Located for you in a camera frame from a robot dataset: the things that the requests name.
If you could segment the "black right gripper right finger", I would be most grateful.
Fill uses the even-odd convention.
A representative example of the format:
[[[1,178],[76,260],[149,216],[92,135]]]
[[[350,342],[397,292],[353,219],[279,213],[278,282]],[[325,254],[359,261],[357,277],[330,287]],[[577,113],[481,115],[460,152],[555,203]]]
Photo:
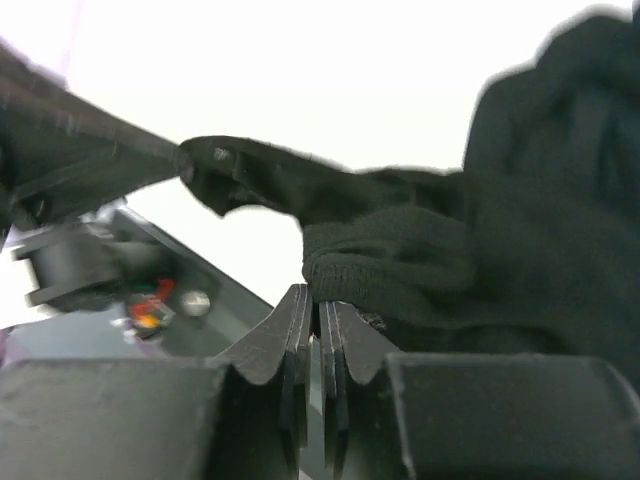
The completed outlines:
[[[325,466],[333,473],[367,473],[381,440],[375,376],[399,348],[352,305],[319,305]]]

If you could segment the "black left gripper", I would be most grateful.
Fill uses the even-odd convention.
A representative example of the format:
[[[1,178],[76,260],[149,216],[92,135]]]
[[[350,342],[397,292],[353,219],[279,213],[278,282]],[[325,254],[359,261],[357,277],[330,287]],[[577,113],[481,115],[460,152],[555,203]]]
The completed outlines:
[[[1,227],[30,230],[180,173],[180,149],[1,47]]]

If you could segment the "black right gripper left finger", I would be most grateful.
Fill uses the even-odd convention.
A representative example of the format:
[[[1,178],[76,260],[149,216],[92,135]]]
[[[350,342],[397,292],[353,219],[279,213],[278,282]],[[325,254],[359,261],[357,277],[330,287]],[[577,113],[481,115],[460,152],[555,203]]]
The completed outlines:
[[[271,418],[295,445],[308,441],[312,310],[308,288],[294,284],[266,318],[212,358],[213,364],[227,366],[253,387],[282,381]]]

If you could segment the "black tank top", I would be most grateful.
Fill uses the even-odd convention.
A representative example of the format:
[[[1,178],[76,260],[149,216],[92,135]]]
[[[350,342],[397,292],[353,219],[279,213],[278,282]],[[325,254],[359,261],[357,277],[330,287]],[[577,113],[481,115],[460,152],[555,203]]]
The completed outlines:
[[[316,301],[405,350],[585,355],[639,380],[639,21],[595,12],[480,98],[464,167],[351,173],[196,137],[188,188],[295,217]]]

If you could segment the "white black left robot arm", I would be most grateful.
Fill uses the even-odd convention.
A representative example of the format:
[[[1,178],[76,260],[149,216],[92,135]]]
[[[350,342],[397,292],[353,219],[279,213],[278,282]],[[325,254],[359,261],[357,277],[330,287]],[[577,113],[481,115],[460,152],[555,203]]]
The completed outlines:
[[[184,165],[175,144],[74,96],[2,46],[1,235],[35,233],[14,253],[36,275],[32,305],[99,310],[168,272],[157,243],[103,234],[79,218]]]

